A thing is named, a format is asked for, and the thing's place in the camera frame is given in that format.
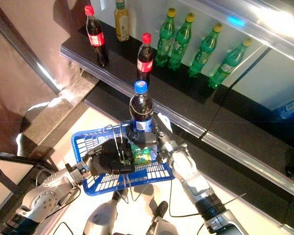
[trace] green soda bottle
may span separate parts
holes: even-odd
[[[230,51],[226,55],[222,65],[217,69],[216,73],[210,77],[208,84],[209,87],[216,89],[222,83],[222,81],[235,69],[235,67],[240,64],[247,47],[249,47],[251,43],[252,39],[246,38],[239,47]]]
[[[185,54],[187,45],[191,40],[191,28],[194,17],[193,13],[187,13],[185,22],[177,33],[173,44],[171,58],[169,60],[169,68],[172,70],[177,70],[181,65],[181,60]]]
[[[205,66],[217,46],[218,35],[222,31],[222,28],[223,25],[221,23],[216,23],[211,33],[202,40],[199,51],[192,62],[192,66],[188,69],[189,77],[197,77],[201,69]]]
[[[160,39],[158,41],[158,49],[155,59],[156,66],[164,67],[168,61],[168,53],[172,44],[172,38],[174,37],[174,17],[175,9],[169,8],[167,18],[160,30]]]

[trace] black glove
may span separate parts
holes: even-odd
[[[110,139],[86,153],[83,157],[83,161],[86,163],[93,176],[103,173],[128,174],[135,171],[131,146],[127,142],[127,139],[123,138],[123,144],[121,144],[121,138],[118,137],[117,144],[121,159],[114,139]],[[121,160],[123,159],[122,151],[125,161],[130,164],[124,165],[121,163]]]

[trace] cola bottle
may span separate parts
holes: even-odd
[[[95,18],[95,11],[91,5],[85,6],[85,14],[87,16],[86,30],[89,41],[96,52],[97,63],[104,67],[109,64],[109,59],[100,22]]]
[[[132,115],[133,130],[135,132],[151,132],[153,104],[147,91],[147,83],[145,81],[136,81],[135,95],[129,103],[129,111]]]
[[[149,74],[152,69],[153,51],[150,46],[151,34],[143,33],[143,44],[138,50],[137,56],[137,79],[136,81],[146,81],[149,86]]]

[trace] white floor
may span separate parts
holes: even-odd
[[[116,124],[113,120],[101,114],[100,112],[89,108],[74,126],[66,133],[60,142],[54,147],[55,152],[52,159],[59,168],[64,168],[65,163],[74,165],[76,163],[71,146],[71,136],[77,131],[92,130],[102,128],[108,124]],[[226,189],[210,181],[218,197],[225,203],[235,197]],[[114,224],[113,232],[143,235],[150,226],[152,211],[150,205],[158,205],[161,201],[169,202],[170,181],[158,182],[153,184],[154,193],[152,196],[142,194],[141,197],[129,204],[120,201],[118,204],[118,217]],[[64,221],[68,224],[75,235],[81,235],[87,218],[100,204],[111,199],[112,193],[101,194],[98,196],[88,196],[82,189],[81,196],[68,206],[53,228],[50,228],[49,234],[52,235],[58,225]],[[226,205],[231,209],[234,215],[239,219],[250,235],[282,235],[284,234],[278,227],[277,223],[269,217],[257,211],[253,206],[247,204],[242,199],[238,199]],[[173,215],[182,215],[196,213],[195,207],[191,204],[184,193],[180,183],[173,180],[171,212]],[[174,224],[180,235],[196,235],[199,227],[203,223],[200,216],[186,218],[170,217],[169,211],[166,213],[166,220]],[[65,225],[61,225],[55,235],[70,235],[70,231]],[[208,235],[204,227],[200,235]]]

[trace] plastic bottle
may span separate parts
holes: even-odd
[[[129,110],[133,119],[133,130],[135,132],[151,132],[153,104],[148,96],[147,83],[145,81],[136,81],[135,95],[131,98]]]
[[[202,40],[199,51],[188,70],[189,77],[198,77],[198,74],[209,60],[212,52],[217,46],[218,35],[222,31],[223,25],[216,23],[212,31]]]
[[[128,23],[127,23],[127,9],[125,8],[124,0],[116,0],[116,9],[114,10],[114,19],[116,22],[117,38],[120,42],[127,41]]]
[[[95,11],[92,6],[85,6],[85,14],[87,16],[86,30],[89,41],[96,52],[97,63],[104,67],[109,64],[109,59],[104,45],[100,22],[95,18]]]
[[[288,120],[294,118],[294,101],[273,110],[273,117],[275,120]]]
[[[137,55],[137,78],[136,81],[145,81],[149,86],[149,74],[153,63],[153,50],[150,46],[151,34],[143,33],[143,44],[138,50]]]
[[[156,66],[164,67],[168,61],[168,53],[174,37],[174,17],[175,9],[169,8],[167,18],[160,30],[160,39],[158,41],[157,55],[155,58]]]
[[[173,44],[171,58],[169,60],[169,68],[177,70],[181,65],[181,60],[185,54],[188,43],[192,36],[192,22],[194,21],[194,14],[188,13],[185,17],[185,22],[180,28]]]
[[[240,46],[230,51],[216,73],[209,79],[209,87],[216,89],[222,81],[235,69],[243,59],[244,53],[252,43],[251,38],[246,38]]]

